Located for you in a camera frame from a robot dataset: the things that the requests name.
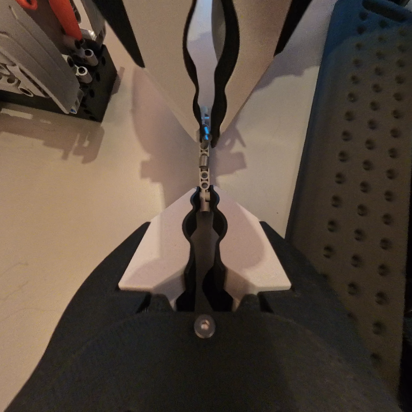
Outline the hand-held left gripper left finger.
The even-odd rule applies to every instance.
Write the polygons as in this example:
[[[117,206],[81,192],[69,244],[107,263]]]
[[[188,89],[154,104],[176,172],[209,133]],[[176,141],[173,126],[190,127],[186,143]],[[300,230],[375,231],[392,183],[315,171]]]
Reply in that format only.
[[[190,253],[183,221],[193,211],[191,199],[196,193],[196,188],[189,190],[150,221],[118,283],[121,291],[164,295],[176,310],[176,301],[185,291]]]

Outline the grey orange toy brick model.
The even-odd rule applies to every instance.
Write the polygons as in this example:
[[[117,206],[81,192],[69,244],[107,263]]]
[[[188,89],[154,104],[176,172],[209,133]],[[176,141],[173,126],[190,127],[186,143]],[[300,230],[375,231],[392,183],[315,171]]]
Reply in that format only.
[[[117,77],[104,41],[95,41],[91,30],[81,27],[74,1],[16,1],[59,49],[80,84],[83,97],[76,114],[65,114],[50,99],[30,99],[0,89],[1,103],[101,122]]]

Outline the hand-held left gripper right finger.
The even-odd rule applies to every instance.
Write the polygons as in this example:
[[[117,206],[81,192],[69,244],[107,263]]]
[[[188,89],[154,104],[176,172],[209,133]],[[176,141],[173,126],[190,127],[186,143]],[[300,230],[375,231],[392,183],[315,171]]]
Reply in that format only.
[[[288,291],[282,263],[260,220],[220,188],[211,188],[213,230],[218,235],[209,275],[215,311],[236,311],[246,295]]]

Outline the grey long toy brick beam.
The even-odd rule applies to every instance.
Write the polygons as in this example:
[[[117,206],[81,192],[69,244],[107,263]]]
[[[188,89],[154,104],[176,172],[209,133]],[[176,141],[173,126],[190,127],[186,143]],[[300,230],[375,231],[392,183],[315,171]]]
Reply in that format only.
[[[210,126],[210,116],[209,108],[202,106],[200,108],[201,113],[201,124],[208,124]],[[202,147],[200,142],[199,156],[202,153],[206,153],[209,156],[210,160],[210,149],[211,145]],[[209,168],[203,169],[199,167],[199,201],[200,201],[200,211],[202,213],[210,212],[210,172]]]

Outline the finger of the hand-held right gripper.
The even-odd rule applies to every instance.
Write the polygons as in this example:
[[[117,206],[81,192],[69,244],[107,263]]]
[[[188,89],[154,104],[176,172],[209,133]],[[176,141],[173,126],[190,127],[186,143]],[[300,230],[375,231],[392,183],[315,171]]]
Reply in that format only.
[[[184,61],[184,29],[193,1],[126,0],[144,70],[183,129],[199,142],[193,111],[196,87]]]
[[[291,8],[286,0],[214,1],[224,28],[223,47],[214,72],[211,147],[250,97],[271,64]]]

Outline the grey curved toy brick panel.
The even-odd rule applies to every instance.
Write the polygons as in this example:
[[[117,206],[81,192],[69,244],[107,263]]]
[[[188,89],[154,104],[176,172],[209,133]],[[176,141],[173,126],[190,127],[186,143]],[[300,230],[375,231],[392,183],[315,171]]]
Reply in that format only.
[[[50,99],[65,114],[76,114],[83,92],[59,49],[16,1],[0,5],[1,90]]]
[[[80,16],[80,24],[83,22],[83,18],[87,16],[95,41],[102,42],[106,37],[106,21],[95,2],[92,0],[75,0],[74,4],[78,10],[76,13]]]

